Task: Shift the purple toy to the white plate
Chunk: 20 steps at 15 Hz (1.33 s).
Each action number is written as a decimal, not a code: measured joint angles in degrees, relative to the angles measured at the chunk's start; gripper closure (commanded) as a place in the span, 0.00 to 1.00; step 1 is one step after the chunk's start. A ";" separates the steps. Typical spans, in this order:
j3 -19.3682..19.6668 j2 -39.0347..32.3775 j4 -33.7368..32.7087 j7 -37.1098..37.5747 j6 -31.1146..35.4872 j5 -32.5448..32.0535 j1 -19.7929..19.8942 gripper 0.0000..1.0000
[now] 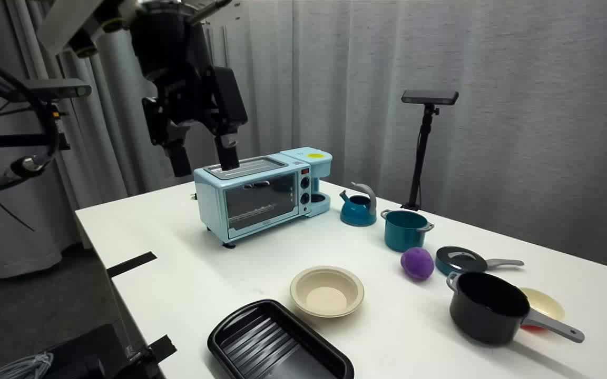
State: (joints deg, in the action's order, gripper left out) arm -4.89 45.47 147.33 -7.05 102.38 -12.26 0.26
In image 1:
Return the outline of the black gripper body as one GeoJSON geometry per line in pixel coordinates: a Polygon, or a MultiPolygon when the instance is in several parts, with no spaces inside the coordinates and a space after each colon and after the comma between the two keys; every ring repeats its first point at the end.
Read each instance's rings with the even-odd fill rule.
{"type": "Polygon", "coordinates": [[[224,1],[139,1],[129,32],[140,73],[156,86],[143,100],[150,138],[183,136],[183,122],[204,124],[222,146],[238,140],[247,122],[242,96],[227,67],[210,62],[202,21],[224,1]]]}

